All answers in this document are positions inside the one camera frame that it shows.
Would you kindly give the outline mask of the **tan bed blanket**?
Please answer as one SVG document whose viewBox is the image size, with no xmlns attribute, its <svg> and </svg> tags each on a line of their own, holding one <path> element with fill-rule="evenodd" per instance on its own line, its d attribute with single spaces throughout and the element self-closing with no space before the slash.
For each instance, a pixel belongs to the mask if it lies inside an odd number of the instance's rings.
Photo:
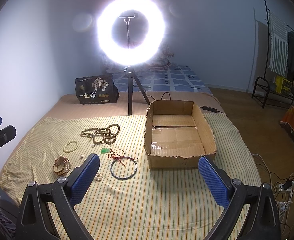
<svg viewBox="0 0 294 240">
<path fill-rule="evenodd" d="M 116 103 L 105 103 L 98 105 L 82 105 L 75 95 L 64 95 L 54 105 L 54 107 L 45 115 L 46 117 L 58 118 L 63 120 L 106 117 L 106 116 L 123 116 L 128 112 L 128 93 L 120 92 L 120 97 Z M 150 92 L 149 100 L 187 100 L 193 101 L 198 106 L 208 106 L 223 112 L 218 99 L 212 94 L 201 92 Z"/>
</svg>

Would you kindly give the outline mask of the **yellow bag on rack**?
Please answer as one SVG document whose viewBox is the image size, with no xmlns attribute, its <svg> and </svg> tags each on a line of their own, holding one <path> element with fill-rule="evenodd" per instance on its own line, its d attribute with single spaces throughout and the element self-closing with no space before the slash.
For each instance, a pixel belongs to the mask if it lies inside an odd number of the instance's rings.
<svg viewBox="0 0 294 240">
<path fill-rule="evenodd" d="M 276 86 L 275 91 L 276 93 L 289 96 L 292 90 L 292 82 L 288 81 L 283 76 L 276 75 L 274 84 Z"/>
</svg>

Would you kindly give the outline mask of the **black clothes rack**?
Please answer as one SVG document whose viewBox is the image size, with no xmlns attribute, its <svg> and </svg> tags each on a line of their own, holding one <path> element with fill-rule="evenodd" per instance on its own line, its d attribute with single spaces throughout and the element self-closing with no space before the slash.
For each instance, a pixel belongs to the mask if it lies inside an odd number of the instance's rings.
<svg viewBox="0 0 294 240">
<path fill-rule="evenodd" d="M 291 93 L 289 96 L 283 96 L 275 91 L 274 80 L 276 73 L 270 71 L 268 69 L 269 63 L 269 48 L 270 48 L 270 33 L 268 30 L 268 13 L 271 11 L 268 6 L 266 0 L 264 0 L 266 18 L 265 23 L 258 23 L 258 27 L 263 27 L 265 30 L 264 33 L 258 33 L 258 52 L 257 52 L 257 65 L 255 68 L 255 79 L 253 80 L 253 89 L 251 97 L 256 99 L 261 107 L 265 106 L 277 106 L 282 108 L 288 108 L 294 105 L 294 95 Z M 287 24 L 287 31 L 294 30 Z M 286 74 L 284 78 L 287 79 L 288 67 L 286 68 Z"/>
</svg>

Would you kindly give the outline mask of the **phone holder clamp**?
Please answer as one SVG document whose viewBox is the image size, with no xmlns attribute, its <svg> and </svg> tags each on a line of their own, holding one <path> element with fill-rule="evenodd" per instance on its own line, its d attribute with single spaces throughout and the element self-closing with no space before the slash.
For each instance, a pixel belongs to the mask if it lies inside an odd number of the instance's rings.
<svg viewBox="0 0 294 240">
<path fill-rule="evenodd" d="M 123 21 L 126 24 L 126 35 L 127 35 L 127 48 L 130 48 L 130 36 L 129 36 L 129 24 L 131 22 L 131 19 L 135 19 L 138 17 L 138 13 L 134 12 L 132 15 L 119 15 L 118 18 L 123 19 Z"/>
</svg>

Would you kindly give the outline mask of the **white striped hanging towel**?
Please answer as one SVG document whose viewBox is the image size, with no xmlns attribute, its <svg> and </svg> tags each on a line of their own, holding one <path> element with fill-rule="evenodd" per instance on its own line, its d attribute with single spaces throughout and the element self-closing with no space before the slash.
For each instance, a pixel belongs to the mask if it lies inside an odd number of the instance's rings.
<svg viewBox="0 0 294 240">
<path fill-rule="evenodd" d="M 285 76 L 288 57 L 287 24 L 275 13 L 268 13 L 268 30 L 270 33 L 268 69 L 280 76 Z"/>
</svg>

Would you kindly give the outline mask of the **dark thin bangle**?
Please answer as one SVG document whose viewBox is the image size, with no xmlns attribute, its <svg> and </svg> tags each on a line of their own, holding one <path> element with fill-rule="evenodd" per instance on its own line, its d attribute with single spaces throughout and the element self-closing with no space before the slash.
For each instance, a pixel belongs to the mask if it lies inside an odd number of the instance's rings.
<svg viewBox="0 0 294 240">
<path fill-rule="evenodd" d="M 126 160 L 129 160 L 129 161 L 133 162 L 134 166 L 135 166 L 135 169 L 134 169 L 133 173 L 130 174 L 129 176 L 127 176 L 127 177 L 118 177 L 118 176 L 115 175 L 114 170 L 113 170 L 115 163 L 120 162 L 122 159 L 126 159 Z M 131 179 L 131 178 L 133 178 L 135 176 L 137 171 L 138 171 L 138 164 L 137 164 L 136 160 L 131 158 L 131 157 L 128 157 L 128 156 L 116 157 L 114 159 L 114 161 L 110 165 L 110 173 L 117 180 L 129 180 L 129 179 Z"/>
</svg>

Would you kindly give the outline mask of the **black tripod stand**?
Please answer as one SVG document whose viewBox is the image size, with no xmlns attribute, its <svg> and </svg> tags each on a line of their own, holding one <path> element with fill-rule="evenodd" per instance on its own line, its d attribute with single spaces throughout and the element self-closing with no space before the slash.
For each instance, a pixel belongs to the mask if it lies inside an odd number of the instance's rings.
<svg viewBox="0 0 294 240">
<path fill-rule="evenodd" d="M 127 75 L 127 79 L 128 79 L 128 115 L 132 115 L 133 87 L 134 87 L 133 81 L 136 82 L 138 88 L 140 89 L 142 96 L 144 97 L 144 99 L 148 105 L 150 104 L 150 101 L 148 99 L 146 91 L 144 90 L 139 78 L 137 77 L 137 75 L 134 71 L 134 68 L 133 67 L 126 67 L 124 72 Z"/>
</svg>

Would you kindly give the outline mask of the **black snack bag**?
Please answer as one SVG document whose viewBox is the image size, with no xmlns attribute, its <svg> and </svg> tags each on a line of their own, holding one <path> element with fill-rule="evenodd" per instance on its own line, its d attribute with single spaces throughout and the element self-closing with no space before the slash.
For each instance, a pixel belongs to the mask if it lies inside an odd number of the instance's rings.
<svg viewBox="0 0 294 240">
<path fill-rule="evenodd" d="M 112 74 L 76 78 L 75 93 L 82 105 L 117 103 L 120 96 Z"/>
</svg>

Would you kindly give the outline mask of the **blue patterned bedsheet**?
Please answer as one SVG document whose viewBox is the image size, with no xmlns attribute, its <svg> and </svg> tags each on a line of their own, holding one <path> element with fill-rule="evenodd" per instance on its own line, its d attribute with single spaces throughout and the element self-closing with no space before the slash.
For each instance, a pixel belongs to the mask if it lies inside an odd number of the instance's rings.
<svg viewBox="0 0 294 240">
<path fill-rule="evenodd" d="M 144 70 L 135 73 L 146 92 L 212 93 L 188 66 L 174 64 L 165 70 Z"/>
</svg>

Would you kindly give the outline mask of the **open cardboard box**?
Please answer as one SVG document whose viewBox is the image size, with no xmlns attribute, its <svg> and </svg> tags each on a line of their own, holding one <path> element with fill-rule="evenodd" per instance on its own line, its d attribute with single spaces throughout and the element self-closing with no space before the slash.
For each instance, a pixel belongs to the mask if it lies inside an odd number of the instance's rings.
<svg viewBox="0 0 294 240">
<path fill-rule="evenodd" d="M 155 100 L 146 112 L 144 148 L 149 169 L 198 168 L 202 156 L 213 160 L 212 128 L 193 101 Z"/>
</svg>

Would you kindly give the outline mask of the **striped yellow cloth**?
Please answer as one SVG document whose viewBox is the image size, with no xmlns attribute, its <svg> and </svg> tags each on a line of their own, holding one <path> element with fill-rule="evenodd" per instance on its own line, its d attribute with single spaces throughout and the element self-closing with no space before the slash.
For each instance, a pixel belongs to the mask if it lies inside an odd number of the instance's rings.
<svg viewBox="0 0 294 240">
<path fill-rule="evenodd" d="M 81 137 L 84 129 L 119 124 L 113 149 L 133 157 L 138 171 L 129 180 L 110 173 L 113 162 L 101 147 Z M 150 170 L 144 149 L 145 117 L 114 116 L 63 120 L 47 117 L 38 122 L 11 154 L 0 174 L 0 188 L 20 204 L 30 181 L 39 184 L 57 179 L 54 161 L 63 147 L 76 140 L 78 147 L 66 154 L 72 167 L 91 154 L 100 155 L 101 180 L 92 182 L 75 210 L 95 239 L 203 239 L 221 215 L 198 170 Z M 134 163 L 115 163 L 114 173 L 127 177 Z"/>
</svg>

